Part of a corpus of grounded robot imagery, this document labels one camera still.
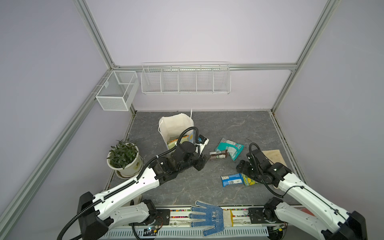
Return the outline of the blue snack packet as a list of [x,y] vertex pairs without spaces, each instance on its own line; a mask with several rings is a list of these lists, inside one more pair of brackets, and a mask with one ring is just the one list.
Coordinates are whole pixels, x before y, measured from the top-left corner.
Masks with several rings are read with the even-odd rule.
[[229,185],[243,184],[243,177],[241,174],[221,176],[223,187]]

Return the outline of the brown chocolate bar wrapper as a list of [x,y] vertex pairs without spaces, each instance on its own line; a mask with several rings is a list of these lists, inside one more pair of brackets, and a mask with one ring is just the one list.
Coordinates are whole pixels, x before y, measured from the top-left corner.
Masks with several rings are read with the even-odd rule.
[[229,156],[228,150],[210,152],[210,160],[225,159]]

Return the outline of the yellow green spring tea bag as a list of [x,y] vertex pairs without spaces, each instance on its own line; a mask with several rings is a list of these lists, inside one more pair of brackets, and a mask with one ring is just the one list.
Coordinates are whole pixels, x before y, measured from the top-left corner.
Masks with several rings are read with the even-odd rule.
[[251,178],[249,178],[248,176],[246,176],[244,174],[241,174],[241,177],[242,177],[242,180],[243,180],[243,183],[245,186],[252,186],[252,185],[257,184],[256,181],[252,180]]

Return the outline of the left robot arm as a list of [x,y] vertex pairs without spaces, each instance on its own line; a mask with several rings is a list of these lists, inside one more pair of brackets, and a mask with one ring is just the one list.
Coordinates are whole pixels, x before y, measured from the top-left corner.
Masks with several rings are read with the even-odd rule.
[[173,148],[153,157],[138,174],[122,184],[96,195],[90,192],[83,194],[79,199],[77,214],[63,227],[57,238],[63,239],[75,222],[79,222],[81,231],[75,237],[77,240],[98,240],[109,230],[123,225],[153,223],[158,211],[151,200],[143,200],[136,205],[129,203],[191,167],[198,171],[205,167],[209,158],[203,154],[203,150],[209,139],[201,135],[197,127],[185,129],[180,136],[189,131],[194,131],[192,142],[178,139]]

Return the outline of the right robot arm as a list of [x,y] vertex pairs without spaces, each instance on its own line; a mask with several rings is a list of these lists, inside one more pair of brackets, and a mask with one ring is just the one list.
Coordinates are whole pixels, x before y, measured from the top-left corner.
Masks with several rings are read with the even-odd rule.
[[318,240],[366,240],[366,219],[327,200],[282,163],[272,163],[256,143],[250,143],[247,160],[237,172],[263,184],[274,197],[261,217],[293,225]]

